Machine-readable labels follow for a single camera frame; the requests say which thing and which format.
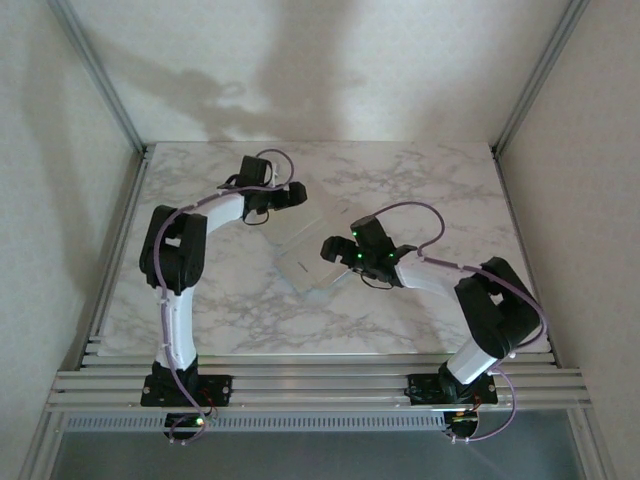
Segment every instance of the robotic arm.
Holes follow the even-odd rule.
[[[491,381],[485,372],[540,326],[536,311],[501,284],[479,273],[464,277],[461,273],[454,285],[440,267],[413,254],[416,247],[396,247],[375,216],[354,222],[351,231],[355,241],[343,237],[325,240],[322,257],[335,262],[339,256],[340,263],[352,271],[391,286],[423,289],[457,300],[471,331],[471,338],[437,374],[409,376],[412,386],[406,393],[412,404],[474,403],[474,395],[486,393]],[[504,259],[493,257],[482,270],[530,296]]]
[[[159,262],[168,289],[164,299],[167,335],[165,337],[161,334],[152,374],[145,380],[141,399],[143,406],[189,404],[176,385],[172,367],[182,385],[200,405],[205,406],[208,402],[218,406],[228,404],[231,377],[198,375],[192,329],[193,293],[204,270],[207,235],[227,223],[240,219],[244,221],[251,212],[264,214],[269,210],[280,210],[306,201],[306,189],[300,182],[290,182],[286,190],[265,189],[269,183],[269,180],[265,181],[268,170],[273,177],[274,167],[271,162],[245,156],[240,173],[232,175],[220,187],[230,191],[205,210],[200,208],[193,213],[179,214],[164,232]],[[154,266],[154,243],[162,226],[176,210],[165,205],[155,209],[140,254],[140,270],[145,274],[147,284],[158,294],[161,287]],[[200,394],[202,391],[207,392],[204,398]]]

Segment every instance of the floor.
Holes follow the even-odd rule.
[[[298,178],[313,177],[332,198],[359,205],[366,213],[401,200],[433,203],[448,226],[444,238],[430,247],[433,256],[478,264],[498,255],[526,278],[486,144],[159,144],[102,328],[99,355],[150,355],[157,348],[156,298],[138,269],[153,209],[208,195],[212,186],[238,171],[243,155],[273,146],[293,157]],[[435,216],[420,208],[395,210],[381,219],[396,244],[418,245],[438,231]],[[297,292],[274,266],[278,247],[263,233],[236,222],[209,236],[206,268],[194,300],[194,337],[201,355],[446,353],[468,338],[459,304],[427,292],[373,290],[355,275],[325,290]],[[457,272],[446,274],[456,281],[459,277]],[[548,350],[545,339],[530,348]]]

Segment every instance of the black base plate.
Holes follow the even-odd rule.
[[[201,407],[217,407],[229,405],[232,393],[233,377],[231,375],[198,375],[198,386],[193,398]],[[148,375],[144,380],[144,389],[140,405],[143,407],[188,407],[189,401],[176,387],[171,389],[166,386],[158,387],[153,375]]]
[[[483,374],[478,377],[470,385],[468,395],[460,398],[457,402],[452,402],[446,397],[440,386],[439,377],[440,375],[437,373],[408,375],[409,386],[405,389],[404,394],[411,400],[411,405],[474,405],[478,401],[492,405],[498,404],[495,383],[493,377],[489,375]]]

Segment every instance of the wire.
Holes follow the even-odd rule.
[[[471,411],[472,412],[476,412],[478,410],[478,408],[480,408],[480,406],[482,405],[482,399],[480,398],[480,396],[476,392],[473,392],[473,400],[474,400],[474,404],[473,404],[473,408],[471,409]]]
[[[206,388],[203,388],[202,390],[200,390],[200,393],[205,396],[205,398],[209,402],[209,405],[211,406],[211,410],[209,410],[209,413],[207,413],[207,417],[210,417],[211,414],[215,411],[216,416],[214,418],[217,419],[220,416],[220,412],[218,411],[216,406],[213,404],[213,400],[211,400],[211,397],[209,396],[209,390],[207,390]]]
[[[257,227],[258,225],[264,225],[268,221],[269,221],[269,210],[267,210],[266,218],[264,220],[262,220],[261,222],[249,223],[245,219],[242,219],[242,223],[244,223],[245,225],[249,225],[250,227]]]
[[[180,392],[182,392],[182,394],[189,401],[189,403],[196,409],[197,413],[200,415],[200,417],[203,420],[202,428],[193,437],[191,437],[189,439],[186,439],[186,440],[182,440],[182,442],[181,442],[182,445],[188,445],[188,444],[194,442],[195,440],[197,440],[198,438],[200,438],[200,436],[205,432],[205,430],[207,428],[207,418],[206,418],[206,415],[205,415],[204,411],[202,410],[202,408],[198,404],[198,402],[196,402],[196,400],[193,398],[193,396],[191,396],[189,391],[186,389],[186,387],[180,381],[180,378],[178,377],[178,371],[177,371],[177,368],[176,368],[176,364],[175,364],[175,362],[173,360],[173,356],[171,355],[171,339],[169,337],[169,320],[168,320],[168,315],[167,315],[167,298],[168,298],[168,295],[169,295],[169,290],[167,288],[167,282],[165,281],[164,277],[162,276],[162,269],[160,267],[160,244],[162,243],[162,239],[164,238],[164,234],[167,231],[167,228],[169,228],[169,226],[173,224],[175,219],[178,216],[182,215],[183,213],[187,213],[187,212],[193,211],[193,210],[195,210],[197,208],[202,207],[203,205],[206,205],[208,203],[211,203],[214,200],[217,200],[218,198],[224,197],[225,195],[231,195],[231,194],[234,194],[234,193],[242,193],[242,192],[249,192],[249,191],[273,192],[275,190],[281,190],[284,187],[286,187],[287,185],[289,185],[289,183],[293,179],[293,175],[295,173],[295,167],[293,165],[293,160],[291,160],[291,157],[289,157],[289,155],[287,155],[282,150],[279,150],[277,148],[267,148],[265,150],[262,150],[262,151],[260,151],[260,152],[258,152],[256,154],[256,157],[261,157],[265,153],[277,153],[279,155],[282,155],[287,160],[287,162],[289,162],[289,166],[290,166],[289,178],[287,178],[287,180],[284,183],[279,184],[279,185],[275,185],[273,187],[262,187],[262,186],[242,187],[242,188],[235,188],[235,189],[225,190],[225,191],[222,191],[222,192],[216,192],[216,193],[213,193],[213,194],[211,194],[211,195],[209,195],[207,197],[204,197],[204,198],[198,200],[194,204],[186,205],[184,207],[178,208],[178,209],[176,209],[175,212],[173,212],[171,215],[169,215],[169,217],[160,226],[160,229],[158,230],[158,235],[156,236],[156,239],[155,239],[155,241],[153,243],[153,268],[154,268],[155,275],[156,275],[156,277],[158,279],[158,284],[160,285],[160,289],[161,289],[160,318],[162,320],[162,341],[163,341],[163,344],[164,344],[164,352],[165,352],[165,356],[167,358],[167,364],[169,365],[169,370],[171,371],[171,376],[173,377],[174,381],[176,382],[176,385],[177,385],[178,389],[180,390]],[[169,441],[171,441],[172,443],[174,441],[173,433],[172,433],[171,430],[169,432]]]
[[[377,217],[378,215],[380,215],[381,213],[384,213],[388,210],[392,210],[394,208],[397,207],[404,207],[405,205],[417,205],[418,207],[424,207],[428,210],[431,210],[436,217],[438,217],[438,221],[440,222],[440,232],[438,232],[438,234],[433,237],[431,240],[424,242],[423,244],[421,244],[420,246],[418,246],[418,252],[421,252],[423,248],[428,247],[429,245],[433,245],[434,243],[436,243],[438,240],[440,240],[442,238],[442,236],[444,235],[444,231],[446,229],[445,224],[444,224],[444,217],[442,216],[442,214],[433,206],[429,205],[428,203],[425,202],[416,202],[413,200],[409,200],[406,202],[398,202],[398,203],[394,203],[393,205],[389,205],[388,207],[384,207],[381,208],[380,210],[378,210],[377,212],[373,213],[372,215],[374,217]]]
[[[507,374],[504,373],[501,369],[493,368],[492,371],[497,373],[498,375],[500,375],[502,378],[504,378],[504,380],[507,382],[507,385],[509,385],[509,389],[511,390],[511,400],[512,400],[512,402],[511,402],[511,404],[512,404],[511,413],[509,414],[509,418],[507,418],[507,420],[502,425],[500,425],[498,428],[496,428],[495,430],[493,430],[493,431],[491,431],[489,433],[486,433],[484,435],[480,435],[479,437],[467,437],[467,438],[464,439],[465,443],[480,442],[482,440],[487,440],[488,438],[491,438],[491,437],[499,434],[500,432],[502,432],[505,428],[507,428],[511,424],[511,422],[513,421],[513,419],[516,416],[516,411],[518,410],[518,400],[517,400],[517,397],[516,397],[516,389],[513,386],[513,382],[507,376]],[[456,438],[457,437],[456,437],[455,434],[452,435],[452,437],[451,437],[452,443],[456,442]]]
[[[393,288],[393,285],[391,285],[390,287],[378,287],[376,285],[373,285],[373,284],[367,282],[364,279],[364,273],[360,274],[360,280],[362,280],[362,283],[364,283],[367,287],[375,288],[376,290],[391,290]]]

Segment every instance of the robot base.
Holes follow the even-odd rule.
[[[143,407],[188,407],[191,404],[180,391],[168,368],[154,362],[151,375],[144,380],[140,405]],[[201,407],[226,407],[231,398],[233,377],[230,375],[199,375],[198,359],[178,377]]]
[[[409,386],[405,395],[411,405],[478,405],[498,404],[498,395],[493,377],[482,374],[455,395],[443,389],[441,373],[417,373],[408,375]]]

